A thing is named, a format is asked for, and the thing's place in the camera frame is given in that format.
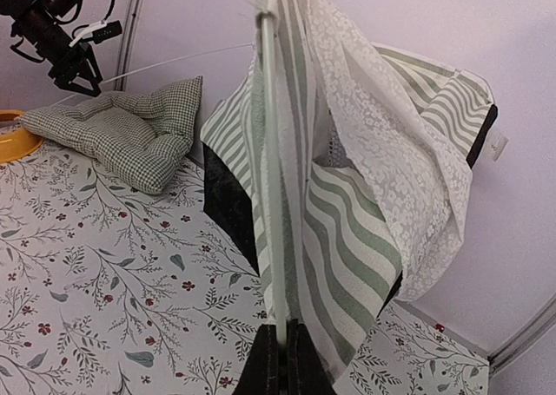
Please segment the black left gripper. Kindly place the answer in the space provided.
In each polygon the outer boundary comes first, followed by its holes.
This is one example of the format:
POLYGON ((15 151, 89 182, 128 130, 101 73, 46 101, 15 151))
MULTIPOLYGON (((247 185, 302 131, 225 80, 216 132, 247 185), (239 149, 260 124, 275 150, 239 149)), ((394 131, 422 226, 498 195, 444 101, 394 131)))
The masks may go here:
POLYGON ((13 20, 10 46, 19 56, 51 64, 48 76, 57 87, 82 95, 100 95, 101 70, 90 45, 69 46, 72 38, 60 18, 81 11, 83 0, 1 0, 1 14, 13 20))

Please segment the green striped pet tent fabric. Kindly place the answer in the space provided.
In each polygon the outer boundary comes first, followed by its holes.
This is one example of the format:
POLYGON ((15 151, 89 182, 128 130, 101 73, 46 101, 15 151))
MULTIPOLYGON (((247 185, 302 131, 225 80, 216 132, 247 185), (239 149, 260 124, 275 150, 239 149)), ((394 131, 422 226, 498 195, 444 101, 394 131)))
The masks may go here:
POLYGON ((497 108, 480 76, 368 41, 330 0, 255 0, 255 26, 264 10, 288 320, 335 381, 387 302, 420 298, 460 251, 497 108))

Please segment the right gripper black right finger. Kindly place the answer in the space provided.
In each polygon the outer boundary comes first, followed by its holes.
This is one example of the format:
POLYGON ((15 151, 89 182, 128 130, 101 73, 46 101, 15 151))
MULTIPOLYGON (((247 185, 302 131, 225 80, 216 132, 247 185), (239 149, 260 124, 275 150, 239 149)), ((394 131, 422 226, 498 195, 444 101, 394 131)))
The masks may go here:
POLYGON ((334 395, 331 384, 307 327, 298 320, 288 324, 285 394, 334 395))

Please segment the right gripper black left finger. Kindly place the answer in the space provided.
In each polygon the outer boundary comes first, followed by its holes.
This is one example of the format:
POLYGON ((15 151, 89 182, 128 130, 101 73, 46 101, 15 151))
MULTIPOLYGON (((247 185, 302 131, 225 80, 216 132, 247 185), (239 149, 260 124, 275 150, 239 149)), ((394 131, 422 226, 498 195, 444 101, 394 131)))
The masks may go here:
POLYGON ((258 328, 234 395, 277 395, 279 357, 275 326, 258 328))

